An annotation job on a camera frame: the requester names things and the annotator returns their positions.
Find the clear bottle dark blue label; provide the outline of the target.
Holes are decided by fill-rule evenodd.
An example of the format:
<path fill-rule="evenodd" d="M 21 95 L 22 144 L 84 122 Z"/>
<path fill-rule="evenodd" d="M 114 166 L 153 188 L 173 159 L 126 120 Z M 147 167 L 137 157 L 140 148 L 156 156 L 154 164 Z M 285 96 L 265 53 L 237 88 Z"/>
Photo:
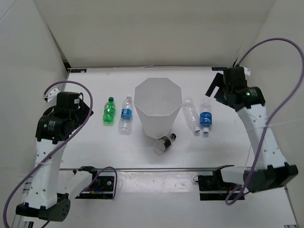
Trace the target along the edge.
<path fill-rule="evenodd" d="M 202 132 L 208 135 L 212 127 L 212 111 L 211 101 L 209 98 L 204 98 L 200 103 L 199 122 Z"/>

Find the green plastic bottle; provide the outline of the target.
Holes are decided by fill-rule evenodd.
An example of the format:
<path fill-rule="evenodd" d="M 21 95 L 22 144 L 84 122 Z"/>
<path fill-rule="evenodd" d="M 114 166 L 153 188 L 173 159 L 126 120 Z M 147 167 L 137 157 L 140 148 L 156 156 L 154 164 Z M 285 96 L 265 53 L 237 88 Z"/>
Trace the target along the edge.
<path fill-rule="evenodd" d="M 115 111 L 116 111 L 116 107 L 114 103 L 114 98 L 109 97 L 108 101 L 104 105 L 103 123 L 105 124 L 113 123 Z"/>

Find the clear unlabelled plastic bottle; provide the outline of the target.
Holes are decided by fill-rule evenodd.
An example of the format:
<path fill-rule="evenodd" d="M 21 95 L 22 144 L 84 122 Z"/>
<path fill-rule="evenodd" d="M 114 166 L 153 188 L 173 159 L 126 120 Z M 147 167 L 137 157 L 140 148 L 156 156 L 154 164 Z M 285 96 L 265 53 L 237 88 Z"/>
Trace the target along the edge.
<path fill-rule="evenodd" d="M 183 99 L 182 110 L 188 127 L 195 135 L 198 135 L 200 132 L 199 117 L 193 100 L 190 97 Z"/>

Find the clear bottle black label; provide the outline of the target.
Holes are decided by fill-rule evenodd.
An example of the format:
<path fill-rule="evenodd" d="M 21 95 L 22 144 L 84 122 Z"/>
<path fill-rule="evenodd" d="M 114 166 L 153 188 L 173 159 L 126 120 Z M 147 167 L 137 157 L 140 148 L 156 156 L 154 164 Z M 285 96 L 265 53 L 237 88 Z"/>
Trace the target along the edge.
<path fill-rule="evenodd" d="M 171 133 L 169 135 L 163 136 L 162 138 L 155 141 L 155 152 L 163 153 L 166 152 L 176 140 L 176 134 Z"/>

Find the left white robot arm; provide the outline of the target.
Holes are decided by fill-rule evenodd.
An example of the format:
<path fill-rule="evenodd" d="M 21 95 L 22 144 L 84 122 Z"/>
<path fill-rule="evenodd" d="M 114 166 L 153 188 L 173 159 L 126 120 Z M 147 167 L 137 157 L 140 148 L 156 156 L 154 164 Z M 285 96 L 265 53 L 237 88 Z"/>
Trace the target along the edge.
<path fill-rule="evenodd" d="M 94 167 L 81 167 L 62 187 L 57 186 L 64 143 L 72 132 L 92 115 L 82 93 L 59 92 L 56 105 L 48 108 L 38 121 L 36 130 L 36 171 L 25 201 L 16 207 L 16 214 L 46 221 L 66 219 L 71 200 L 82 190 L 98 188 L 100 179 Z"/>

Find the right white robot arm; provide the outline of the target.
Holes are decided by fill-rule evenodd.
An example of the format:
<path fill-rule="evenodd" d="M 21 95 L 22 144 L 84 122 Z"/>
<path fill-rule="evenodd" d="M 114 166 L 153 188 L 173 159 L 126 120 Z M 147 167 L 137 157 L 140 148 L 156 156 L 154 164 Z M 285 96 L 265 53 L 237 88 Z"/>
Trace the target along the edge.
<path fill-rule="evenodd" d="M 230 184 L 244 186 L 249 192 L 280 188 L 291 181 L 298 168 L 289 164 L 268 128 L 266 102 L 259 87 L 249 87 L 246 77 L 250 71 L 241 66 L 225 68 L 217 73 L 206 92 L 210 97 L 215 88 L 217 102 L 234 109 L 247 132 L 254 153 L 251 168 L 219 167 L 214 174 L 214 186 L 219 190 Z"/>

